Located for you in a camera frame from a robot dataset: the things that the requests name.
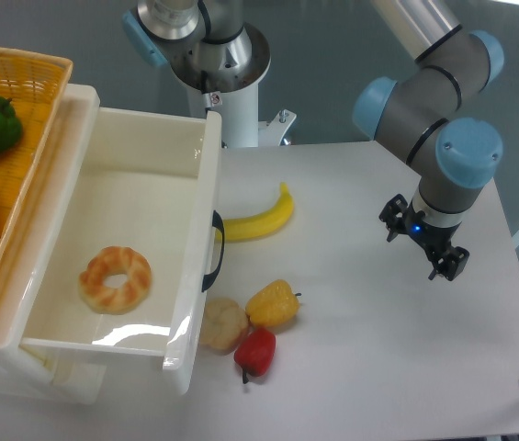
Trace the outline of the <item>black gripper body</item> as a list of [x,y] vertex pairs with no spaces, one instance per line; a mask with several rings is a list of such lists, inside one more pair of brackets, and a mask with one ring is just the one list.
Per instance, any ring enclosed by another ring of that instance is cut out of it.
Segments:
[[451,248],[451,239],[459,227],[459,217],[432,208],[422,196],[413,196],[401,214],[400,234],[408,235],[425,252],[431,262],[444,259]]

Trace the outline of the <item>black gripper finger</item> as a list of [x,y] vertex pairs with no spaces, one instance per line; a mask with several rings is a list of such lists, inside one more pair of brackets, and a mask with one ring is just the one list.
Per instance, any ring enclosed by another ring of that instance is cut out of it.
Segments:
[[453,281],[464,270],[469,258],[469,251],[459,246],[449,245],[444,251],[429,251],[427,258],[433,267],[428,276],[429,280],[443,277],[448,281]]
[[405,217],[408,212],[408,203],[402,194],[398,194],[389,200],[378,218],[386,226],[388,232],[387,242],[392,242],[398,235],[406,234]]

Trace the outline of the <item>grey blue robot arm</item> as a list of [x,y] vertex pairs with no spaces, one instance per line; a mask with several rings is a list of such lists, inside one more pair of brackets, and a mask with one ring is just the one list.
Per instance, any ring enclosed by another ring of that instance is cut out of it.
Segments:
[[[492,180],[503,150],[492,125],[453,113],[499,75],[502,46],[486,32],[464,31],[441,1],[377,1],[375,8],[418,68],[404,82],[373,80],[354,105],[355,125],[420,177],[411,199],[392,198],[379,217],[389,238],[410,237],[433,275],[453,280],[468,251],[455,247],[452,236]],[[122,26],[143,60],[170,66],[192,116],[221,115],[225,146],[284,140],[290,114],[258,118],[257,88],[271,55],[265,36],[243,20],[241,2],[140,1]]]

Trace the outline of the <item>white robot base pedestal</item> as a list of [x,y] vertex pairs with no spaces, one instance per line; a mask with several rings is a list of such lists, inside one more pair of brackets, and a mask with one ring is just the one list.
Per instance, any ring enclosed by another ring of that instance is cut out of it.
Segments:
[[271,120],[260,121],[258,82],[234,92],[202,93],[189,85],[184,88],[192,117],[204,118],[208,111],[221,115],[222,141],[228,148],[289,145],[286,136],[297,114],[283,108]]

